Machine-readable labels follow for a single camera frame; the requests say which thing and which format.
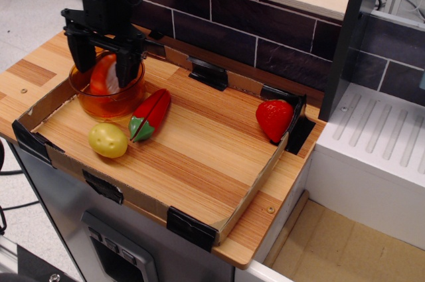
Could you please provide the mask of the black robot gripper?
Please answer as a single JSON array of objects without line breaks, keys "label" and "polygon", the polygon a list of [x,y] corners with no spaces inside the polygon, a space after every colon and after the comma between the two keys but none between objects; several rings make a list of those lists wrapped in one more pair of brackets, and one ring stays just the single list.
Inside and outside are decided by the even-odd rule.
[{"label": "black robot gripper", "polygon": [[89,71],[96,63],[97,47],[116,53],[120,88],[137,78],[145,35],[130,23],[128,0],[82,0],[83,9],[63,9],[65,35],[77,70]]}]

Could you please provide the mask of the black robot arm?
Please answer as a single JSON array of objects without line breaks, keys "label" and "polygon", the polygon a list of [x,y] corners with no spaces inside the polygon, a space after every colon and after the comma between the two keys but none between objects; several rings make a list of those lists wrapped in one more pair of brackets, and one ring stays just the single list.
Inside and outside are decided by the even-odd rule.
[{"label": "black robot arm", "polygon": [[82,0],[82,10],[64,9],[64,27],[76,68],[85,73],[96,63],[96,48],[116,55],[119,87],[136,79],[145,35],[130,22],[129,0]]}]

